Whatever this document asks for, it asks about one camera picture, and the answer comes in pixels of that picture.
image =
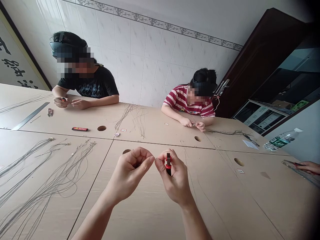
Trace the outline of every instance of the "hand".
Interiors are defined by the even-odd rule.
[[[172,176],[167,173],[167,169],[164,166],[164,161],[168,152],[171,157]],[[173,149],[162,152],[156,158],[155,165],[162,177],[164,188],[172,201],[178,203],[182,208],[194,202],[189,187],[187,166],[178,158]]]
[[[185,117],[183,117],[179,122],[185,127],[192,127],[193,124],[193,122],[189,118]]]
[[[203,123],[203,122],[196,122],[196,127],[201,131],[201,132],[204,132],[206,131],[205,130],[205,127],[206,125]]]
[[[306,161],[306,162],[301,162],[300,164],[304,166],[296,166],[297,169],[306,171],[307,173],[310,173],[314,175],[313,173],[320,174],[320,165],[314,162]]]
[[[56,97],[53,99],[53,102],[55,105],[57,105],[59,108],[66,108],[68,104],[70,103],[68,98],[65,98],[66,101],[62,101],[62,97]]]
[[[154,162],[154,156],[142,147],[121,155],[105,189],[113,205],[128,198]]]
[[[89,101],[81,100],[81,99],[72,100],[71,105],[79,109],[86,109],[88,107],[91,107],[91,103]]]

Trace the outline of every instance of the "metal ruler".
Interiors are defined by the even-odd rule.
[[[12,128],[10,131],[16,131],[16,130],[19,130],[20,128],[22,128],[23,125],[25,125],[27,122],[29,122],[35,115],[37,115],[48,104],[49,104],[49,102],[42,104],[37,110],[35,110],[33,113],[31,113],[28,117],[26,117],[24,120],[22,120],[21,123],[19,123],[17,126]]]

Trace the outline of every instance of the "black t-shirt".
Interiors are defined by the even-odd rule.
[[[61,78],[58,86],[77,90],[84,97],[103,98],[119,95],[112,73],[101,66],[96,70],[93,78]]]

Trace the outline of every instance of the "red striped shirt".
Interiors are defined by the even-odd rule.
[[[163,104],[181,112],[197,115],[201,117],[215,117],[212,101],[210,98],[206,99],[205,104],[187,104],[188,86],[179,85],[172,89],[164,100]]]

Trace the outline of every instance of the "wooden table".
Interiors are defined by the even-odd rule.
[[[0,87],[0,108],[50,94],[3,84]],[[9,130],[46,101],[50,104],[37,115],[41,115],[40,118],[26,123],[19,131]],[[47,116],[48,107],[54,110],[53,117]],[[193,122],[201,120],[199,116],[180,114]],[[99,126],[105,126],[106,130],[98,131]],[[72,131],[72,127],[89,128],[90,131]],[[71,142],[70,146],[60,146],[60,150],[52,152],[51,158],[0,206],[0,217],[25,203],[46,184],[49,176],[68,161],[78,145],[89,137],[90,141],[97,142],[87,157],[88,161],[79,168],[77,188],[73,186],[61,196],[55,194],[50,199],[33,235],[35,239],[71,239],[107,185],[119,156],[124,150],[137,146],[145,147],[155,156],[167,148],[177,152],[188,166],[192,194],[214,239],[301,239],[308,231],[306,226],[310,224],[311,206],[319,196],[318,188],[281,163],[284,159],[298,160],[282,150],[266,151],[263,144],[267,140],[237,120],[215,118],[215,123],[208,129],[252,133],[260,144],[259,150],[247,147],[242,141],[247,139],[243,136],[201,133],[195,127],[183,127],[160,109],[125,103],[86,110],[72,106],[60,109],[53,104],[52,97],[48,97],[0,114],[0,128],[8,128],[0,130],[0,168],[3,166],[0,174],[36,142],[56,138],[0,177],[0,190],[4,193],[34,170],[52,145]],[[39,203],[31,222],[44,206],[45,201]],[[16,222],[3,239],[11,239],[23,219]],[[164,224],[171,226],[166,232],[163,231]],[[23,237],[30,227],[28,223]],[[155,166],[151,167],[133,195],[115,207],[104,239],[151,237],[185,238],[179,207],[166,195]]]

